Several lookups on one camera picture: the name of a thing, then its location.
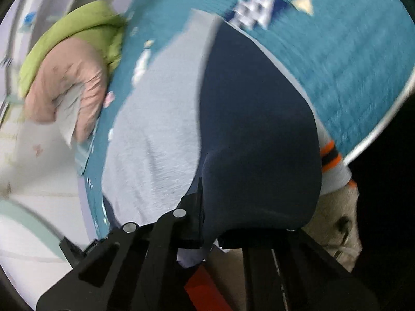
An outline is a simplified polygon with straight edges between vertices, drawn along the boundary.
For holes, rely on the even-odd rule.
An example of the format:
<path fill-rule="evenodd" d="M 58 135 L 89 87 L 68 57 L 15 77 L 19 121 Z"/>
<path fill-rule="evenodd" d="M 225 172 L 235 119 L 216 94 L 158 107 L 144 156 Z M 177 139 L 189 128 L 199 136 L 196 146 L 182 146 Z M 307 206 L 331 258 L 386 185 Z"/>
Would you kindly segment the grey and navy hoodie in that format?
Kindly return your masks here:
<path fill-rule="evenodd" d="M 204 246 L 268 224 L 296 230 L 317 199 L 352 174 L 304 88 L 263 45 L 215 14 L 194 10 L 119 109 L 102 175 L 110 226 L 144 226 L 203 193 Z"/>

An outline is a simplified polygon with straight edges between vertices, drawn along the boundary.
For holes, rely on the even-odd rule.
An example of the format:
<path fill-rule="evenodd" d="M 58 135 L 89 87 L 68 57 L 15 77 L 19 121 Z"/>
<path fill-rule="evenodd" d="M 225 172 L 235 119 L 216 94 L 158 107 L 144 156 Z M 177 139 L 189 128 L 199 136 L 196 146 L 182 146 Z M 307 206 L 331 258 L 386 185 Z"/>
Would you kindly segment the white folded cloth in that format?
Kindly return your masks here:
<path fill-rule="evenodd" d="M 68 147 L 72 147 L 83 91 L 82 83 L 74 84 L 55 100 L 56 124 Z"/>

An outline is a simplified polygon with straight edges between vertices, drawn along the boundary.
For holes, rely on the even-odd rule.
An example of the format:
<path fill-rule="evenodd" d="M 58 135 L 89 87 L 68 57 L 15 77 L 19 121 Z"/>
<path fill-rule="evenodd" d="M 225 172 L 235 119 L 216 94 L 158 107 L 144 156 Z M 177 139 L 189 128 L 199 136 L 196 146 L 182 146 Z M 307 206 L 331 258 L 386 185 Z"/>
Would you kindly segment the pink quilted jacket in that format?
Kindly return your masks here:
<path fill-rule="evenodd" d="M 74 137 L 84 142 L 94 130 L 106 97 L 108 68 L 101 54 L 82 39 L 65 39 L 43 59 L 25 98 L 26 117 L 41 124 L 55 122 L 56 100 L 77 84 L 84 88 Z"/>

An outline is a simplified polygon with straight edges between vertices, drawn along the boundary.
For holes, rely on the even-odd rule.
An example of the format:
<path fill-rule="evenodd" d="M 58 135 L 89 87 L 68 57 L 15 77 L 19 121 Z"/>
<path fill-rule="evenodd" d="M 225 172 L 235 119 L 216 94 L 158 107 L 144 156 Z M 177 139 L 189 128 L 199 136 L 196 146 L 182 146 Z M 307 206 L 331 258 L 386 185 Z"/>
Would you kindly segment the lime green blanket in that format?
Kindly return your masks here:
<path fill-rule="evenodd" d="M 85 4 L 56 21 L 36 42 L 19 71 L 18 97 L 25 98 L 46 55 L 60 42 L 79 38 L 93 46 L 113 72 L 121 60 L 126 18 L 109 3 L 97 0 Z"/>

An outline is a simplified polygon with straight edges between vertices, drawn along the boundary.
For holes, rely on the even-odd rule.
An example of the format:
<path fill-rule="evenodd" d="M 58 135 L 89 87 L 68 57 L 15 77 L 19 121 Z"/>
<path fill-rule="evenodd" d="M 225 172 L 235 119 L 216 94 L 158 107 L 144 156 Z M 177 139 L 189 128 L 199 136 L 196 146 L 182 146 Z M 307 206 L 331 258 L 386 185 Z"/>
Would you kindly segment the teal quilted bedspread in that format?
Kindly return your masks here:
<path fill-rule="evenodd" d="M 87 232 L 107 235 L 101 190 L 117 113 L 134 93 L 138 61 L 152 62 L 180 33 L 194 9 L 228 18 L 248 0 L 115 0 L 127 19 L 122 59 L 87 143 L 82 201 Z M 299 81 L 346 161 L 382 131 L 414 89 L 414 22 L 400 0 L 275 0 L 267 27 L 248 34 Z"/>

